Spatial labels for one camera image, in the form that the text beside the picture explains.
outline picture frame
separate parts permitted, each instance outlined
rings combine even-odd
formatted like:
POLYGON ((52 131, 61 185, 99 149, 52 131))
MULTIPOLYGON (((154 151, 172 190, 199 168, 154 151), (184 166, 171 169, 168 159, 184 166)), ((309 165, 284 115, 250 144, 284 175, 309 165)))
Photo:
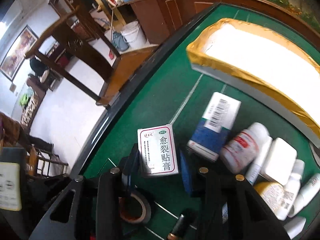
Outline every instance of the picture frame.
POLYGON ((11 45, 0 65, 0 71, 10 81, 13 81, 21 67, 24 54, 31 49, 37 40, 38 36, 26 25, 11 45))

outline green felt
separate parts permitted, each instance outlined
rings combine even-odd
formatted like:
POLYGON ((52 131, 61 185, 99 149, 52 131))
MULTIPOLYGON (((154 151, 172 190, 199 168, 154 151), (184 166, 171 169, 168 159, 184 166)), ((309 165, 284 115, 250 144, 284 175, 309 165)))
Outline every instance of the green felt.
MULTIPOLYGON (((90 162, 84 173, 87 178, 95 177, 113 167, 108 158, 117 165, 122 157, 127 156, 133 143, 137 142, 137 129, 168 124, 197 80, 200 80, 198 86, 173 124, 177 146, 185 147, 212 94, 224 89, 224 94, 241 101, 231 136, 247 128, 253 122, 261 122, 268 128, 271 137, 283 138, 297 150, 298 157, 306 163, 303 183, 315 172, 319 172, 319 168, 313 160, 307 138, 289 122, 239 90, 226 86, 211 77, 201 76, 200 73, 191 69, 186 55, 186 46, 195 40, 207 26, 224 17, 248 20, 273 29, 294 41, 316 62, 320 63, 320 53, 290 29, 256 13, 221 5, 174 50, 144 85, 90 162)), ((199 199, 187 196, 180 175, 152 179, 138 178, 136 184, 139 188, 151 192, 157 203, 176 216, 187 207, 199 209, 199 199)), ((310 205, 301 211, 300 215, 307 218, 305 229, 318 213, 319 207, 320 197, 317 195, 310 205)), ((175 221, 176 219, 173 216, 156 206, 154 215, 147 227, 165 239, 175 221)), ((193 229, 189 231, 186 239, 192 239, 194 235, 193 229)), ((158 238, 144 228, 131 239, 158 238)))

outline metal screw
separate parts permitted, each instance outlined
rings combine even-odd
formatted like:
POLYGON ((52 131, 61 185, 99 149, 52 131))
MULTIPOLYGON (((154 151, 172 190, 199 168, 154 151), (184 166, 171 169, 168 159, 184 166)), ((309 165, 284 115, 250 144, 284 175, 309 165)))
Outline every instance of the metal screw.
POLYGON ((117 174, 119 171, 120 171, 120 169, 119 169, 118 167, 114 167, 114 168, 112 168, 112 169, 110 170, 110 172, 111 172, 112 174, 117 174))
POLYGON ((241 174, 236 175, 236 180, 237 181, 244 181, 244 176, 241 174))
POLYGON ((201 174, 206 174, 206 173, 208 173, 208 168, 207 167, 201 167, 201 168, 199 168, 199 172, 201 173, 201 174))
POLYGON ((76 181, 76 182, 81 182, 81 181, 83 181, 83 176, 82 176, 82 175, 76 176, 75 181, 76 181))

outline blue box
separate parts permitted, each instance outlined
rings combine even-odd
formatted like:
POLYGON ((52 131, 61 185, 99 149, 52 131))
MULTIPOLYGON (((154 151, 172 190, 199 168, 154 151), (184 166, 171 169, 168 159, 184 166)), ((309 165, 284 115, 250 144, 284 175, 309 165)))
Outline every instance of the blue box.
POLYGON ((213 93, 187 146, 216 161, 236 119, 241 102, 219 92, 213 93))

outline white box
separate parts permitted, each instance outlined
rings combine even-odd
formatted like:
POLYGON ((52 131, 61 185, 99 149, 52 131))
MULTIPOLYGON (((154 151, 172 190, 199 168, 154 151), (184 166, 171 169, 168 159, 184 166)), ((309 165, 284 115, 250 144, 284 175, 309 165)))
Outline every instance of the white box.
POLYGON ((297 151, 283 139, 277 138, 270 146, 260 175, 267 180, 285 185, 288 182, 296 158, 297 151))
POLYGON ((138 129, 140 173, 144 177, 179 173, 172 125, 138 129))

